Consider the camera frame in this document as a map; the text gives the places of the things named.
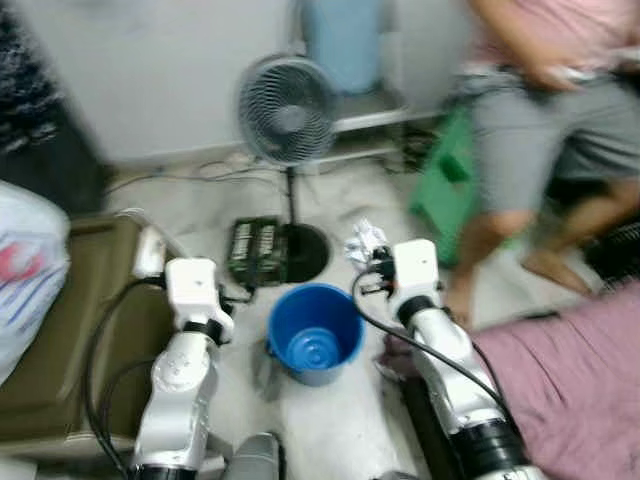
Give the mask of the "white paper ball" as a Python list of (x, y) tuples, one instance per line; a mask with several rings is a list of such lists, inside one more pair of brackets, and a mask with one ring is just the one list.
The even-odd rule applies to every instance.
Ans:
[(375, 268), (390, 259), (390, 248), (383, 229), (375, 227), (369, 219), (360, 219), (352, 225), (352, 230), (352, 237), (344, 243), (344, 252), (358, 271)]

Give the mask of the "black ridged box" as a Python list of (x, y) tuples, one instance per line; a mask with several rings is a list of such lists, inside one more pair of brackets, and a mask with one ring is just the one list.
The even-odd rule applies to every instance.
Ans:
[(276, 216), (237, 218), (230, 229), (227, 270), (247, 291), (283, 282), (285, 242)]

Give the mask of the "blue plastic bucket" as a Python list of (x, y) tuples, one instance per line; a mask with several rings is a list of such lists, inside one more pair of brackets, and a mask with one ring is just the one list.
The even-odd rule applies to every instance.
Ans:
[(365, 320), (351, 294), (324, 283), (285, 292), (271, 307), (265, 335), (269, 355), (306, 387), (338, 379), (364, 337)]

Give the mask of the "green plastic stool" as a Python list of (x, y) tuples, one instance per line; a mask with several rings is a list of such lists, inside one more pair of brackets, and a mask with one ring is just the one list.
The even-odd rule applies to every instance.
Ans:
[(410, 211), (429, 225), (440, 265), (451, 268), (457, 264), (461, 233), (476, 200), (474, 141), (466, 106), (454, 108), (435, 133)]

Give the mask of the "silver left robot leg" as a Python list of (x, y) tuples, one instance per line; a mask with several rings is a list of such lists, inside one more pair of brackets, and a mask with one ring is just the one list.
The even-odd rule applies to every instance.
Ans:
[(273, 431), (248, 436), (230, 457), (220, 480), (287, 480), (282, 440)]

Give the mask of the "grey standing fan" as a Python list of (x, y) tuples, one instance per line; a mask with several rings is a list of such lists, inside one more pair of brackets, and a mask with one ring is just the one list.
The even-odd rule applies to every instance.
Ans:
[(278, 52), (244, 72), (236, 113), (244, 146), (257, 159), (283, 170), (282, 280), (311, 282), (323, 273), (332, 252), (324, 233), (301, 221), (297, 182), (302, 166), (328, 155), (337, 141), (337, 96), (314, 61)]

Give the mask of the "person in grey shorts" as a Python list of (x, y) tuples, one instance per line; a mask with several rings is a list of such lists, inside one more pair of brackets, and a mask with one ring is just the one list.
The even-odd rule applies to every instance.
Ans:
[(522, 262), (576, 294), (593, 289), (567, 252), (640, 206), (640, 111), (620, 51), (639, 45), (639, 0), (466, 0), (476, 37), (463, 64), (477, 172), (477, 207), (458, 243), (445, 306), (471, 326), (477, 269), (538, 218), (554, 179), (586, 180), (599, 195)]

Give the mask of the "pink cartoon print blanket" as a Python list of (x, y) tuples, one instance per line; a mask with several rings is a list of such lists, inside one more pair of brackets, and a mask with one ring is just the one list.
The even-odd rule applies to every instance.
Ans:
[(472, 339), (550, 480), (640, 480), (640, 282)]

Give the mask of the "white printed bag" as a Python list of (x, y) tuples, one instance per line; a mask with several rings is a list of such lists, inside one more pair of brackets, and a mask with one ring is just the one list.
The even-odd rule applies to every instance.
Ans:
[(59, 206), (0, 180), (0, 385), (17, 369), (64, 287), (69, 228)]

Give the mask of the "olive green storage box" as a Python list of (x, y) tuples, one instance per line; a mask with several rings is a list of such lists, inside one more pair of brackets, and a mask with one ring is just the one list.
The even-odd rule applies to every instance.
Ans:
[[(82, 410), (84, 349), (114, 294), (132, 282), (134, 256), (148, 221), (131, 215), (70, 224), (70, 266), (35, 339), (0, 385), (0, 454), (36, 460), (90, 460), (100, 454)], [(159, 288), (133, 289), (115, 311), (93, 357), (96, 399), (125, 367), (163, 351), (173, 311)]]

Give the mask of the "light blue water container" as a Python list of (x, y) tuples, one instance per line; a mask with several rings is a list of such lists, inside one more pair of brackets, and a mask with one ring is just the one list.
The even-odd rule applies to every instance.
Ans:
[(301, 0), (308, 58), (324, 70), (335, 91), (361, 95), (381, 78), (385, 0)]

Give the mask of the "dark patterned cloth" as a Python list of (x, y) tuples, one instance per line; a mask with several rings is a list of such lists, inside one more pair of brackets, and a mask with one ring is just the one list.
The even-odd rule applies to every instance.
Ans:
[(72, 216), (105, 209), (108, 169), (8, 0), (0, 0), (0, 180)]

